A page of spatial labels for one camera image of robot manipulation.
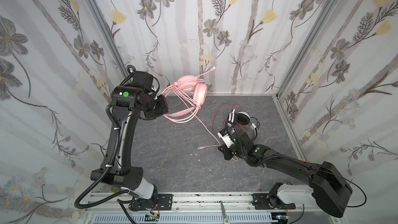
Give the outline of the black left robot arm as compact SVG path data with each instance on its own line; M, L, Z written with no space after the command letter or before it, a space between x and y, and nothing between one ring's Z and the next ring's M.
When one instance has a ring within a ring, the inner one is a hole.
M158 190L144 179L143 168L131 165L131 151L137 122L155 120L169 112L166 98L152 88L157 81L153 75L127 66L128 76L111 95L111 102L105 112L112 123L105 158L99 169L91 172L93 183L77 197L74 207L86 209L103 204L117 196L129 194L132 200L121 201L122 205L138 204L141 208L158 205ZM104 199L83 204L82 200L99 183L120 187L120 191Z

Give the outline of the pink headphones with cable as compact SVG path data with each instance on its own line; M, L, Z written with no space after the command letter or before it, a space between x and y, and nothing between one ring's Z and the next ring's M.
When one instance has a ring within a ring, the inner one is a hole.
M164 89L162 92L164 97L173 94L177 96L186 106L185 110L172 114L166 114L164 117L173 123L187 123L194 118L200 120L198 117L198 112L204 104L208 92L208 87L205 84L205 80L201 77L214 71L215 69L215 67L212 67L209 71L198 76L182 76L177 81L170 84L166 89Z

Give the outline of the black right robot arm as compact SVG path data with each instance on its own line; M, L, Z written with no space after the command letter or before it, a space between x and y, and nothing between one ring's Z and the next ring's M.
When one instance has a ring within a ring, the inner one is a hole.
M255 145L248 134L235 129L229 122L218 132L223 144L218 147L225 160L238 157L252 168L268 168L282 172L299 181L301 185L276 183L264 200L254 199L254 205L271 209L291 204L317 206L326 214L341 218L349 208L353 183L344 178L329 162L310 163L281 154L268 146Z

